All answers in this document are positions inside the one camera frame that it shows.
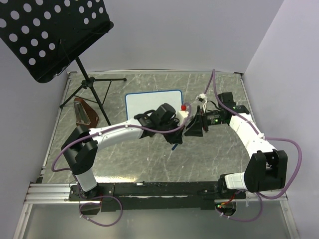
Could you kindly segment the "blue framed whiteboard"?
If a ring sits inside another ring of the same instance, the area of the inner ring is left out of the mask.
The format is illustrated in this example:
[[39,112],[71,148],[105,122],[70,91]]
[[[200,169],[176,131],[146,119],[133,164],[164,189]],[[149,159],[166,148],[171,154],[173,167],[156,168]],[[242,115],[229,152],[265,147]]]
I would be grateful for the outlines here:
[[160,105],[168,103],[176,111],[180,110],[183,104],[181,90],[164,90],[153,92],[128,93],[125,95],[127,119],[148,110],[156,110]]

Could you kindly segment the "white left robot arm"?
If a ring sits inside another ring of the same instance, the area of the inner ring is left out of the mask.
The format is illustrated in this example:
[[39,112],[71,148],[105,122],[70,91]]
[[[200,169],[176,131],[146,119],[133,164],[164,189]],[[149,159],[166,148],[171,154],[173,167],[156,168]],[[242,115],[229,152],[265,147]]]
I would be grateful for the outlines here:
[[76,127],[61,150],[78,182],[80,197],[93,200],[100,195],[92,170],[97,152],[125,141],[152,137],[156,133],[163,135],[169,144],[182,144],[183,130],[189,118],[185,105],[176,111],[164,103],[156,110],[137,114],[115,125],[91,129]]

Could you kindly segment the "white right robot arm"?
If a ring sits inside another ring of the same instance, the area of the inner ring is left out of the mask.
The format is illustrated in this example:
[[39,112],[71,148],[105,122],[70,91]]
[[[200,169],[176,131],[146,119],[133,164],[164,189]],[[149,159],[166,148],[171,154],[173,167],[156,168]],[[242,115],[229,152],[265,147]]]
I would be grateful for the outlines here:
[[252,193],[282,189],[286,183],[288,156],[276,150],[254,124],[249,110],[237,105],[231,92],[218,95],[220,102],[215,110],[204,108],[199,98],[191,104],[192,117],[186,127],[185,136],[202,137],[209,127],[227,124],[238,135],[250,157],[244,172],[221,175],[218,194],[229,198],[235,190]]

